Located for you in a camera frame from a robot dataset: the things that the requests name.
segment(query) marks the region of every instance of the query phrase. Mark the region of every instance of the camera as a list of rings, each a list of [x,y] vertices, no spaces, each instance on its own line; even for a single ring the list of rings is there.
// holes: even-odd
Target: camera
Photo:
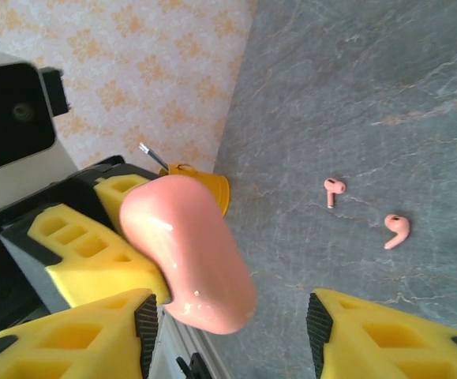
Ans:
[[[47,82],[65,100],[58,70],[0,53],[0,208],[77,170],[57,140],[50,98],[58,93]]]

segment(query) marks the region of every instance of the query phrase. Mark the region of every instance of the yellow object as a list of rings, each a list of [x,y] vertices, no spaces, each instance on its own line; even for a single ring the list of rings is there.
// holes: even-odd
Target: yellow object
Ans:
[[[46,267],[70,306],[80,306],[134,288],[149,288],[158,303],[170,292],[156,264],[108,227],[66,205],[40,213],[28,237],[62,258]]]
[[[104,179],[95,186],[96,195],[120,235],[123,235],[123,231],[119,222],[119,210],[123,200],[131,190],[147,182],[149,179],[142,178],[140,175],[128,174]]]
[[[318,378],[457,379],[457,329],[325,289],[307,329]]]
[[[223,216],[227,214],[230,203],[230,183],[226,177],[197,171],[185,163],[169,164],[168,170],[170,175],[185,175],[204,183],[217,201]],[[160,169],[159,174],[164,176],[167,172],[164,169]]]
[[[0,332],[17,337],[0,349],[0,379],[141,379],[157,332],[150,290],[127,291]]]

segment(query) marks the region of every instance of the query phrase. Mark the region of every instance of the pink earbud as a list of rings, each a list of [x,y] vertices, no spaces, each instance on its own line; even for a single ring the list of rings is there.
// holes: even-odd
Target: pink earbud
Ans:
[[[333,208],[334,195],[337,193],[344,193],[346,191],[346,185],[337,179],[328,178],[324,181],[324,188],[326,189],[328,197],[328,207]]]
[[[410,233],[410,223],[409,220],[405,217],[397,215],[387,215],[384,219],[384,225],[390,230],[396,233],[396,236],[390,239],[384,245],[386,250],[393,249],[395,246],[399,245],[409,236]]]

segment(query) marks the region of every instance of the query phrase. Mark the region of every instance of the orange floral wallpaper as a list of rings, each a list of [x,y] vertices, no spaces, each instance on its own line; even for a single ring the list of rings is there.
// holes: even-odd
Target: orange floral wallpaper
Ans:
[[[58,135],[80,167],[113,154],[210,171],[257,0],[0,0],[0,51],[64,70]]]

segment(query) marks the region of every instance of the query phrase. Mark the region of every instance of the gray marble surface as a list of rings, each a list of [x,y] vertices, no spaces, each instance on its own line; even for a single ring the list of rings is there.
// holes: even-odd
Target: gray marble surface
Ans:
[[[317,287],[457,328],[457,1],[260,0],[215,171],[258,290],[213,337],[236,378],[314,377]]]

